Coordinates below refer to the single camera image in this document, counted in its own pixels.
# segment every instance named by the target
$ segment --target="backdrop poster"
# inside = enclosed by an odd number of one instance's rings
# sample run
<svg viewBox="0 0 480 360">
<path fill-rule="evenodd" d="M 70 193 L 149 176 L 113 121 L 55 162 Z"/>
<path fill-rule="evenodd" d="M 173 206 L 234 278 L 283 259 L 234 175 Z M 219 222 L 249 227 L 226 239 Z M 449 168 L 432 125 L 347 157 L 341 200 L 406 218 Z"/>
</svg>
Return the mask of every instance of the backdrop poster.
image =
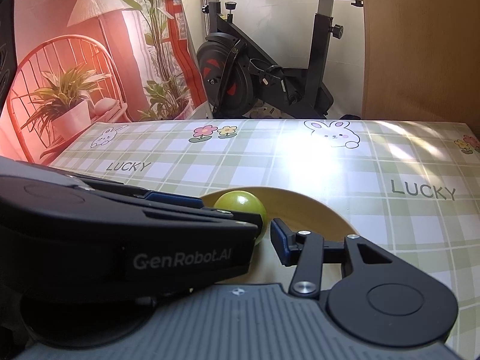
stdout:
<svg viewBox="0 0 480 360">
<path fill-rule="evenodd" d="M 188 37 L 181 0 L 15 0 L 0 155 L 49 164 L 95 122 L 188 119 L 206 101 Z"/>
</svg>

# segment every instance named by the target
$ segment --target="sunlight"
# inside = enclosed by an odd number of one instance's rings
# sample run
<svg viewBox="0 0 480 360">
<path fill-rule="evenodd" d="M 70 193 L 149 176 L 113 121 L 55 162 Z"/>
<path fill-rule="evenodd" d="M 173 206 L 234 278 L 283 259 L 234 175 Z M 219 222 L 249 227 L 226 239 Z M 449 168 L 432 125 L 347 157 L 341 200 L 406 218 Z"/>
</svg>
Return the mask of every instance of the sunlight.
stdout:
<svg viewBox="0 0 480 360">
<path fill-rule="evenodd" d="M 277 161 L 289 173 L 289 188 L 312 196 L 335 193 L 345 179 L 340 148 L 332 148 L 323 138 L 298 131 L 282 136 L 277 146 Z"/>
<path fill-rule="evenodd" d="M 414 157 L 412 157 L 411 154 L 408 154 L 406 151 L 400 149 L 397 145 L 388 144 L 388 148 L 395 158 L 400 158 L 402 160 L 414 160 Z"/>
<path fill-rule="evenodd" d="M 406 131 L 404 128 L 397 126 L 395 124 L 384 122 L 382 120 L 379 120 L 378 123 L 403 136 L 407 136 L 409 134 L 409 132 Z"/>
<path fill-rule="evenodd" d="M 433 136 L 433 137 L 438 137 L 438 132 L 436 132 L 433 128 L 431 127 L 428 127 L 428 126 L 423 126 L 421 125 L 420 123 L 414 123 L 414 122 L 410 122 L 409 124 L 411 125 L 414 125 L 415 127 L 419 128 L 420 130 L 423 130 L 425 131 L 426 133 L 428 133 L 429 135 Z"/>
<path fill-rule="evenodd" d="M 428 151 L 432 156 L 439 160 L 446 160 L 446 156 L 438 150 L 435 146 L 431 145 L 430 143 L 426 142 L 422 138 L 416 138 L 416 143 L 419 145 L 422 149 Z"/>
</svg>

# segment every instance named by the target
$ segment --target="cartoon rabbit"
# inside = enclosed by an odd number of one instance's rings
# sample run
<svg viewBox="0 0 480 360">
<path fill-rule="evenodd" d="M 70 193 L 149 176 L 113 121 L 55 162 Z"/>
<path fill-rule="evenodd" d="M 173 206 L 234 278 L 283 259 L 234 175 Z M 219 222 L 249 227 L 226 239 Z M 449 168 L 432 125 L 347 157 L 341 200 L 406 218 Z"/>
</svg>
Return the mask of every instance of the cartoon rabbit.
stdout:
<svg viewBox="0 0 480 360">
<path fill-rule="evenodd" d="M 115 138 L 117 135 L 117 132 L 120 130 L 123 130 L 126 126 L 120 126 L 117 128 L 114 127 L 109 127 L 107 128 L 104 132 L 102 132 L 102 135 L 100 135 L 97 139 L 95 139 L 90 147 L 95 147 L 95 146 L 104 146 L 107 143 L 109 143 L 112 139 Z"/>
<path fill-rule="evenodd" d="M 324 137 L 332 147 L 343 147 L 355 149 L 359 146 L 360 137 L 347 127 L 350 122 L 346 120 L 336 120 L 326 125 L 316 120 L 307 120 L 305 126 L 311 130 L 312 135 Z"/>
</svg>

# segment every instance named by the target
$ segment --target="yellow-green ball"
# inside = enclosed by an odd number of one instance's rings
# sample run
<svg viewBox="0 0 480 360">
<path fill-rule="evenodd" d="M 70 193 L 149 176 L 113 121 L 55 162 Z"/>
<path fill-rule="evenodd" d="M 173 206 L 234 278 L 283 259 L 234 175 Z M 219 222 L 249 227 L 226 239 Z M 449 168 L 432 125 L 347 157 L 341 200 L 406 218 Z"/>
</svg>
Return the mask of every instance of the yellow-green ball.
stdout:
<svg viewBox="0 0 480 360">
<path fill-rule="evenodd" d="M 255 240 L 257 245 L 265 235 L 268 224 L 267 211 L 262 202 L 255 195 L 246 191 L 230 191 L 218 198 L 214 208 L 219 210 L 231 210 L 240 212 L 251 212 L 252 214 L 260 214 L 263 221 L 262 232 Z"/>
</svg>

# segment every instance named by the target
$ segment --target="green plaid pattern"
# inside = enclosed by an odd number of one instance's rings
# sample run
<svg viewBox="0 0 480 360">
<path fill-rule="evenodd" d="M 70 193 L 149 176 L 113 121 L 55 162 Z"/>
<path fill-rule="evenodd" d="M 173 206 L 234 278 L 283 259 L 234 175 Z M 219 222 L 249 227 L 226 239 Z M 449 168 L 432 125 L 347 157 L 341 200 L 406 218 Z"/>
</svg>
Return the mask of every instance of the green plaid pattern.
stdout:
<svg viewBox="0 0 480 360">
<path fill-rule="evenodd" d="M 190 142 L 205 125 L 236 135 Z M 480 154 L 455 143 L 473 137 L 465 124 L 352 121 L 360 143 L 347 149 L 302 120 L 143 122 L 92 147 L 118 126 L 95 124 L 51 166 L 191 196 L 241 186 L 309 195 L 450 287 L 460 313 L 448 345 L 466 359 L 480 354 Z"/>
</svg>

